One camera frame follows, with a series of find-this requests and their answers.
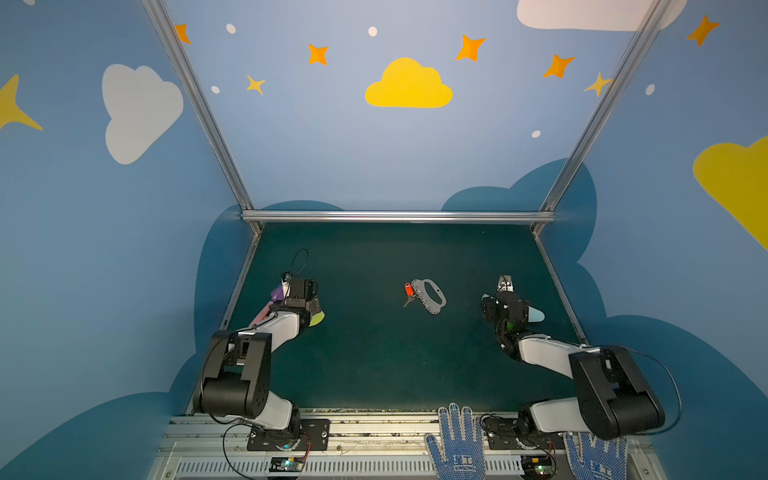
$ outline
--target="glove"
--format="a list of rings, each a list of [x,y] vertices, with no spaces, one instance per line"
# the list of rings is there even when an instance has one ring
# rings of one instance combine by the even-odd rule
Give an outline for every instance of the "glove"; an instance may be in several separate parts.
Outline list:
[[[431,433],[425,440],[439,480],[484,480],[480,419],[472,418],[469,407],[460,412],[455,403],[448,408],[440,407],[437,413],[442,445],[438,445]]]
[[[589,432],[563,435],[568,464],[577,480],[625,480],[627,439],[600,440]]]

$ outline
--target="blue dotted glove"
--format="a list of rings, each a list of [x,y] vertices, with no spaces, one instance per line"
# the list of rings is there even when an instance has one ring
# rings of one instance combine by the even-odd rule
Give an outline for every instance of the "blue dotted glove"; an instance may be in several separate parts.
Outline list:
[[[566,433],[568,464],[577,480],[625,480],[627,439],[600,440],[589,432]]]
[[[480,419],[472,418],[472,409],[452,403],[440,407],[440,437],[429,433],[425,440],[440,480],[484,480],[485,459],[482,454],[482,428]]]

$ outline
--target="blue wall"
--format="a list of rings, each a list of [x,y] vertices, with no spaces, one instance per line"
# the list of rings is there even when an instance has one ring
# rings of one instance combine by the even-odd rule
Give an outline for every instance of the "blue wall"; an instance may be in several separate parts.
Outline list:
[[[532,28],[516,2],[492,0],[167,5],[256,208],[537,210],[538,196],[499,191],[568,156],[598,101],[584,90],[611,76],[632,35]],[[476,62],[456,60],[463,35],[485,38]],[[309,63],[308,44],[328,47],[327,65]],[[562,78],[544,78],[553,55],[574,57]],[[436,69],[451,102],[366,102],[402,57]],[[294,188],[272,180],[285,175]]]
[[[705,15],[720,26],[699,46],[687,37]],[[683,421],[654,437],[671,480],[728,476],[723,445],[749,459],[741,475],[768,468],[758,433],[768,427],[768,251],[693,173],[712,145],[768,135],[768,65],[754,61],[765,57],[767,16],[757,0],[689,0],[541,234],[589,340],[648,352],[676,374]],[[663,370],[647,371],[673,418]]]
[[[107,149],[107,67],[180,83],[141,2],[3,2],[0,31],[43,129],[0,104],[0,478],[143,478],[252,233],[186,98],[134,163]]]

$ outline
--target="green table surface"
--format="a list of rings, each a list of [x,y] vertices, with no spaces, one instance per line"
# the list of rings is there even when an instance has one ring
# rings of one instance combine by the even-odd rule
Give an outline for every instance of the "green table surface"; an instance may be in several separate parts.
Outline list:
[[[499,275],[542,310],[538,333],[577,342],[526,226],[430,223],[269,223],[230,328],[242,328],[270,299],[300,248],[301,277],[319,284],[326,318],[272,358],[270,389],[301,408],[516,411],[526,402],[574,396],[570,379],[514,361],[482,317],[480,297]],[[296,259],[298,269],[303,255]],[[447,304],[431,315],[403,308],[403,285],[432,279]]]

